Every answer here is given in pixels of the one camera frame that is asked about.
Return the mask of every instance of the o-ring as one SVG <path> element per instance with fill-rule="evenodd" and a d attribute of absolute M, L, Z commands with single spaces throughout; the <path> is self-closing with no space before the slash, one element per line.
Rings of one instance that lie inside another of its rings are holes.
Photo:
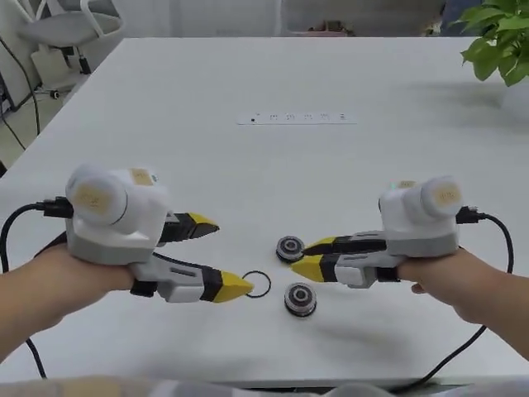
<path fill-rule="evenodd" d="M 258 298 L 262 298 L 264 297 L 265 295 L 267 295 L 268 292 L 270 292 L 270 289 L 272 288 L 272 280 L 269 278 L 269 276 L 264 273 L 263 271 L 261 270 L 252 270 L 252 271 L 249 271 L 248 273 L 246 273 L 245 275 L 243 275 L 241 278 L 242 279 L 245 279 L 247 276 L 249 275 L 253 275 L 253 274 L 257 274 L 257 275 L 263 275 L 267 281 L 268 281 L 268 289 L 262 293 L 262 294 L 259 294 L 259 295 L 252 295 L 252 294 L 246 294 L 246 296 L 248 298 L 252 298 L 252 299 L 258 299 Z"/>

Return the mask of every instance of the chair leg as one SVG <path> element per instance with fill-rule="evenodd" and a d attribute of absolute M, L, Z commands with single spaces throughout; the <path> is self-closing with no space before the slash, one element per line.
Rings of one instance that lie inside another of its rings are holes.
<path fill-rule="evenodd" d="M 84 57 L 83 52 L 77 47 L 77 53 L 79 54 L 79 66 L 81 66 L 81 74 L 92 74 L 88 60 Z"/>

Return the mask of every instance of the ball bearing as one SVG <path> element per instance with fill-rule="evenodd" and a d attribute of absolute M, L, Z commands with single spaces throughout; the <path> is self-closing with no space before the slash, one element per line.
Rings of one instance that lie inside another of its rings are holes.
<path fill-rule="evenodd" d="M 275 253 L 285 263 L 294 263 L 303 258 L 305 245 L 295 236 L 286 236 L 278 241 Z"/>
<path fill-rule="evenodd" d="M 296 317 L 308 317 L 316 310 L 316 292 L 304 283 L 294 283 L 284 293 L 284 305 Z"/>

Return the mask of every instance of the table surface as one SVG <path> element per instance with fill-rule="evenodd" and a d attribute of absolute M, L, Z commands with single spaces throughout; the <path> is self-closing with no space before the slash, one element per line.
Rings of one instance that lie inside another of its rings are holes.
<path fill-rule="evenodd" d="M 113 293 L 35 337 L 49 376 L 143 375 L 243 386 L 395 384 L 425 375 L 476 327 L 407 283 L 350 290 L 314 285 L 316 313 L 283 304 L 302 281 L 274 254 L 285 235 L 380 228 L 377 197 L 391 181 L 454 175 L 468 204 L 511 229 L 515 271 L 529 275 L 529 129 L 498 106 L 499 77 L 478 82 L 459 52 L 467 39 L 134 39 L 96 70 L 0 183 L 0 218 L 64 192 L 83 162 L 150 165 L 173 208 L 221 231 L 161 251 L 272 279 L 262 299 L 166 304 Z M 239 126 L 248 112 L 348 112 L 356 125 Z M 27 214 L 9 253 L 21 264 L 55 237 L 59 220 Z M 465 226 L 462 244 L 503 268 L 501 233 Z M 257 280 L 257 289 L 263 285 Z M 491 332 L 439 374 L 465 383 L 526 375 Z M 37 376 L 28 350 L 0 380 Z"/>

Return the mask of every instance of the hand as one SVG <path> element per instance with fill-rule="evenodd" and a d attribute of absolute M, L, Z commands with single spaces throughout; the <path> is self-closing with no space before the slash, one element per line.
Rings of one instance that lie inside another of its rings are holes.
<path fill-rule="evenodd" d="M 410 259 L 398 267 L 402 280 L 413 281 L 415 294 L 430 294 L 469 323 L 479 323 L 481 311 L 505 276 L 464 249 L 435 259 Z"/>
<path fill-rule="evenodd" d="M 134 276 L 125 266 L 94 265 L 72 257 L 66 246 L 54 246 L 13 271 L 31 285 L 33 299 L 42 302 L 42 328 L 56 325 L 67 314 L 98 302 L 108 292 L 132 287 Z"/>

